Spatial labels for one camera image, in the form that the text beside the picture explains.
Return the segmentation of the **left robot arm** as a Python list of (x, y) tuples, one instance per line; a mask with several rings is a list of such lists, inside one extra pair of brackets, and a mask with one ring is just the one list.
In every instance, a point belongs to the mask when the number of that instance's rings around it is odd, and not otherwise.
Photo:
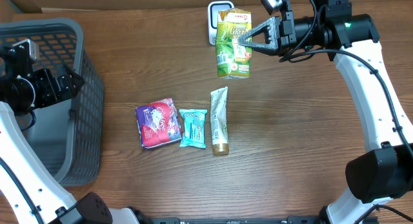
[(150, 223), (133, 207), (110, 209), (94, 192), (80, 200), (47, 171), (25, 139), (16, 116), (75, 97), (84, 79), (66, 67), (48, 69), (7, 63), (1, 77), (1, 191), (20, 223)]

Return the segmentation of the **red purple pad pack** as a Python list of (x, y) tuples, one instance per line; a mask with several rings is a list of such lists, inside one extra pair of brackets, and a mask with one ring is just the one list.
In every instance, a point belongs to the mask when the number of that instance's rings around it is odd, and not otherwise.
[(136, 107), (141, 146), (147, 150), (182, 140), (181, 125), (172, 98)]

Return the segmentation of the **green juice carton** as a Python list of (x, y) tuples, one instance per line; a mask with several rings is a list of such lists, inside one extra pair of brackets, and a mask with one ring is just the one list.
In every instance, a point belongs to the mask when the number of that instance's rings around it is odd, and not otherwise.
[(252, 49), (238, 44), (238, 37), (252, 29), (252, 15), (238, 8), (217, 15), (217, 76), (224, 79), (248, 78)]

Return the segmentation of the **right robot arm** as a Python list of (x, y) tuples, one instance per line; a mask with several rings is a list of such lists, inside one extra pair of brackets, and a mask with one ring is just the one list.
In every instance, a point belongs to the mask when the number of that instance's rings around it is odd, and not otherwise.
[(296, 19), (289, 0), (261, 0), (268, 19), (239, 37), (239, 44), (281, 61), (327, 54), (356, 106), (365, 153), (346, 165), (347, 188), (309, 223), (369, 223), (376, 210), (412, 190), (412, 123), (383, 61), (379, 33), (349, 0), (309, 0), (313, 17)]

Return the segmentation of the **white conditioner tube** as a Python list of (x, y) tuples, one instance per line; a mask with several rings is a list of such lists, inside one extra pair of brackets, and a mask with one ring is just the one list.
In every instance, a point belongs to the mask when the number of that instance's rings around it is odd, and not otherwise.
[(227, 128), (228, 87), (214, 90), (210, 93), (210, 95), (210, 124), (212, 132), (213, 155), (226, 156), (229, 154)]

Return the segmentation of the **teal wet wipes pack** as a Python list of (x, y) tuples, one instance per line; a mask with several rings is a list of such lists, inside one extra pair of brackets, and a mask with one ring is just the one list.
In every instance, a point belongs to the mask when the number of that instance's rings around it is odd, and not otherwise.
[(184, 133), (180, 147), (206, 148), (205, 120), (206, 109), (180, 109), (184, 121)]

